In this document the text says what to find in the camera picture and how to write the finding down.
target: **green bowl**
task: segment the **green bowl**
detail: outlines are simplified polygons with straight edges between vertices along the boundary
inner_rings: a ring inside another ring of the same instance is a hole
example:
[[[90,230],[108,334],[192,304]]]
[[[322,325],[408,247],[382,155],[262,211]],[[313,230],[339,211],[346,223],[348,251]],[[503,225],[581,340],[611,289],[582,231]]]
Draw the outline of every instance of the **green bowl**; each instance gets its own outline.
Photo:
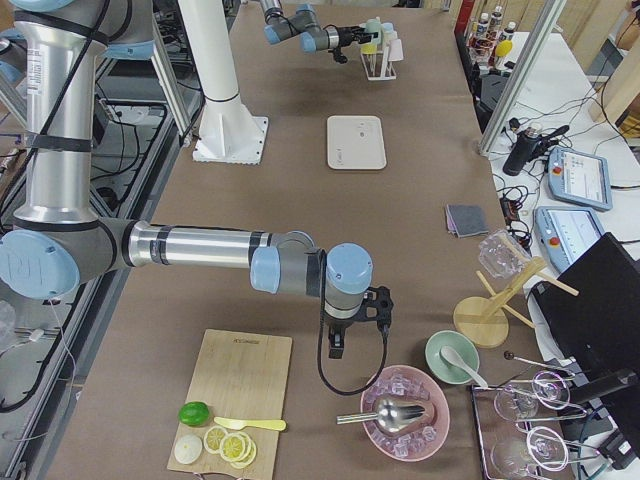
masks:
[[[453,385],[461,385],[471,380],[467,372],[459,367],[454,367],[440,356],[440,349],[448,345],[462,357],[467,365],[476,372],[480,366],[478,350],[471,340],[461,333],[453,330],[442,330],[431,336],[424,349],[427,365],[433,374],[440,380]]]

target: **pink bowl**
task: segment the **pink bowl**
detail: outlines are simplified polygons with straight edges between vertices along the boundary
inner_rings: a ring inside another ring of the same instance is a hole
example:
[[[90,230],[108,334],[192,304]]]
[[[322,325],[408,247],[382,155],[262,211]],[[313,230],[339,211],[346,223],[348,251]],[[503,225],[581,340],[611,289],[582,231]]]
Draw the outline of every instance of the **pink bowl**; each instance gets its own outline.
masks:
[[[444,445],[449,433],[449,405],[438,384],[422,370],[408,365],[386,367],[380,378],[360,397],[360,411],[371,412],[373,402],[383,394],[406,399],[430,400],[435,408],[435,421],[426,421],[411,432],[390,437],[380,431],[376,422],[364,422],[371,442],[385,455],[401,462],[419,462],[429,458]]]

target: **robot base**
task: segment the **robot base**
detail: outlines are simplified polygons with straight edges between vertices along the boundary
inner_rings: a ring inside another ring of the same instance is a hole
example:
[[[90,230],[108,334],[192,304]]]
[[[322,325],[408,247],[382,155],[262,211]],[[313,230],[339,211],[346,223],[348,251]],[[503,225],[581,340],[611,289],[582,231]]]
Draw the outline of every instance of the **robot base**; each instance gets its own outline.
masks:
[[[201,138],[193,151],[193,159],[197,162],[258,165],[262,160],[269,119],[248,116],[245,120],[252,124],[251,128],[234,129],[226,125],[224,116],[218,116],[215,122],[217,124],[215,126],[216,133],[202,136],[201,132]],[[238,135],[245,138],[229,138]]]

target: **wooden cutting board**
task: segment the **wooden cutting board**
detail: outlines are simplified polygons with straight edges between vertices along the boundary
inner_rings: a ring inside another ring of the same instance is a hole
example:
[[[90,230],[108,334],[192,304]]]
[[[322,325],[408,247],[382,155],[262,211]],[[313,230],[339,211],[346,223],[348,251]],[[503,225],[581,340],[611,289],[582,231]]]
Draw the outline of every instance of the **wooden cutting board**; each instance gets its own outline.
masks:
[[[206,403],[212,412],[212,420],[210,424],[197,428],[179,423],[173,445],[178,438],[189,433],[203,438],[213,425],[213,416],[252,420],[282,418],[291,345],[292,339],[288,337],[207,330],[185,403]],[[271,480],[279,432],[251,427],[244,431],[255,441],[258,454],[255,461],[243,470],[231,467],[220,455],[212,455],[204,449],[196,462],[182,465],[173,456],[173,447],[167,468]]]

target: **white mount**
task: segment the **white mount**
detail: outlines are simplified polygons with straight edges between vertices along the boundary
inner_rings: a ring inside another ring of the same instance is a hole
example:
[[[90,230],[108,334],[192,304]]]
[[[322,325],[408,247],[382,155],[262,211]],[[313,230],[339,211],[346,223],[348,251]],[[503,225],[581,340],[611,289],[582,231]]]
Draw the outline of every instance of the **white mount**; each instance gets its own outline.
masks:
[[[222,2],[178,3],[206,97],[193,159],[256,165],[269,122],[253,117],[240,98]]]

